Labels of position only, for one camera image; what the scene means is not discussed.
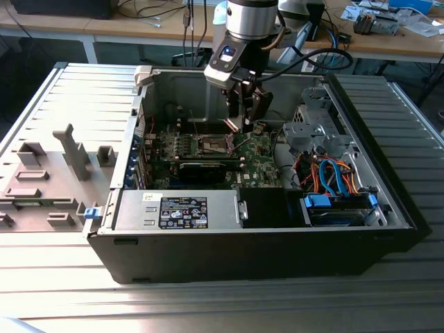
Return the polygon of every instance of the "wire bundle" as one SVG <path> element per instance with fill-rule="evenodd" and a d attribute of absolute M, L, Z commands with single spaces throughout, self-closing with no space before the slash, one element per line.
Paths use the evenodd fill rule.
<path fill-rule="evenodd" d="M 302 179 L 299 186 L 308 192 L 325 194 L 326 196 L 335 196 L 336 188 L 338 193 L 344 194 L 342 179 L 345 188 L 350 194 L 358 194 L 355 185 L 355 171 L 343 160 L 338 160 L 327 155 L 315 155 L 300 153 L 293 166 L 293 172 L 299 179 Z"/>

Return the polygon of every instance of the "warning label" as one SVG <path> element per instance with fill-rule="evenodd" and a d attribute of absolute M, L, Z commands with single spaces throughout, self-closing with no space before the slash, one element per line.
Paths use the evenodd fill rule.
<path fill-rule="evenodd" d="M 162 198 L 159 228 L 208 228 L 207 198 Z"/>

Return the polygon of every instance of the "motherboard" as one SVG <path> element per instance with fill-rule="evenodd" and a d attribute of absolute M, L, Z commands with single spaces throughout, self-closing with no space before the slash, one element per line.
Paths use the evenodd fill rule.
<path fill-rule="evenodd" d="M 147 188 L 282 186 L 271 154 L 271 133 L 264 123 L 245 134 L 227 133 L 223 124 L 190 126 L 187 121 L 155 128 L 145 135 Z"/>

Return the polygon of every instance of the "black cover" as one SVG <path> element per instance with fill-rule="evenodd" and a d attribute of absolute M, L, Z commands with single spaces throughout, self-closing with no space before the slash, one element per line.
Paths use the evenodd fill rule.
<path fill-rule="evenodd" d="M 109 19 L 119 0 L 11 0 L 19 14 Z"/>

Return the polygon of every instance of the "metal bracket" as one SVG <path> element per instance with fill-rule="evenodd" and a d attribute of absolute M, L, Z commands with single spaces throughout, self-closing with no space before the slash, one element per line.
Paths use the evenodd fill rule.
<path fill-rule="evenodd" d="M 239 218 L 242 221 L 248 220 L 248 210 L 247 210 L 247 202 L 239 201 L 237 203 L 237 207 L 239 209 Z"/>

